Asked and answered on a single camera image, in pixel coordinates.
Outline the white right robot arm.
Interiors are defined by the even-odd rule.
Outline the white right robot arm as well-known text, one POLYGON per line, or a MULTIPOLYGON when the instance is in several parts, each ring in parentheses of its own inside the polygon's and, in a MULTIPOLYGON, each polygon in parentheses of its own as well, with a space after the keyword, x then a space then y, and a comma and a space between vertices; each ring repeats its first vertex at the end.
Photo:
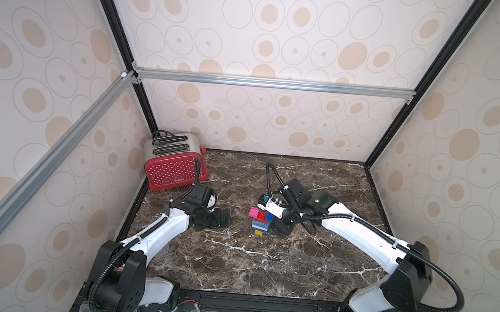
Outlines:
POLYGON ((338 312, 416 312, 429 285, 430 253, 422 243, 397 240, 349 210, 328 192, 311 195, 298 180, 279 190, 282 199, 271 194, 258 198, 258 207, 274 216, 270 230, 288 236, 295 225, 310 222, 346 239, 369 255, 387 273, 380 281, 353 290, 338 312))

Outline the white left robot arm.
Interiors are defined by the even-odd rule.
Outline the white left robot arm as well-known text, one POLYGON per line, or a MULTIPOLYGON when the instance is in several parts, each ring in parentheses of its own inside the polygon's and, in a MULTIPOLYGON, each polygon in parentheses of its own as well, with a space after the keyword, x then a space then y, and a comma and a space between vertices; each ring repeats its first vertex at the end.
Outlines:
POLYGON ((101 245, 86 283, 92 312, 135 312, 138 307, 177 305, 179 285, 161 277, 147 277, 151 260, 175 237, 192 228, 217 230, 232 224, 230 210, 217 206, 217 194, 195 183, 184 196, 170 200, 158 220, 122 241, 101 245))

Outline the red long lego brick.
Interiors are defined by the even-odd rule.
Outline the red long lego brick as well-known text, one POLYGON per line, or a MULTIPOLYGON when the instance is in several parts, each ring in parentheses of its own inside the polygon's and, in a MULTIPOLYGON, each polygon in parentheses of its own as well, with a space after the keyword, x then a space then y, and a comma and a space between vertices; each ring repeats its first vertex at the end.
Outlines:
POLYGON ((263 212, 259 212, 257 214, 257 217, 255 218, 256 221, 259 221, 259 222, 263 222, 265 223, 266 222, 266 216, 267 214, 266 213, 263 213, 263 212))

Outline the white long lego brick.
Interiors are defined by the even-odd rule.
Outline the white long lego brick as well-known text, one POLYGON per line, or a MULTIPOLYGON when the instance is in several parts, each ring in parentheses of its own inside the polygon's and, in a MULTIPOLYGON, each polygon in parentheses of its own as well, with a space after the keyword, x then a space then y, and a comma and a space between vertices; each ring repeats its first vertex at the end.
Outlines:
POLYGON ((252 226, 252 229, 254 231, 258 231, 258 232, 262 232, 262 233, 268 233, 269 232, 268 231, 269 228, 263 228, 263 227, 260 228, 259 226, 254 226, 254 225, 252 226))

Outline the light blue long lego brick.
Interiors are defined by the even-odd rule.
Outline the light blue long lego brick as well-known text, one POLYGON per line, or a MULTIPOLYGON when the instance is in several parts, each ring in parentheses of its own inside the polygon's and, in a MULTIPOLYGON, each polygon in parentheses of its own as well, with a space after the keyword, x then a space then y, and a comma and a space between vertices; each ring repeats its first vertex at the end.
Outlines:
POLYGON ((267 231, 269 229, 269 224, 253 220, 252 228, 267 231))

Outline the pink square lego brick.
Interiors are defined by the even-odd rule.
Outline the pink square lego brick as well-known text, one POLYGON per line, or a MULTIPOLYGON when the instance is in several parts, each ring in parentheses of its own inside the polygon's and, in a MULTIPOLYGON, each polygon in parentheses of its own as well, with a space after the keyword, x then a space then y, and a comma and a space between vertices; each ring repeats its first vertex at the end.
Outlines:
POLYGON ((260 221, 262 219, 261 210, 258 208, 251 208, 249 216, 252 217, 253 220, 260 221))

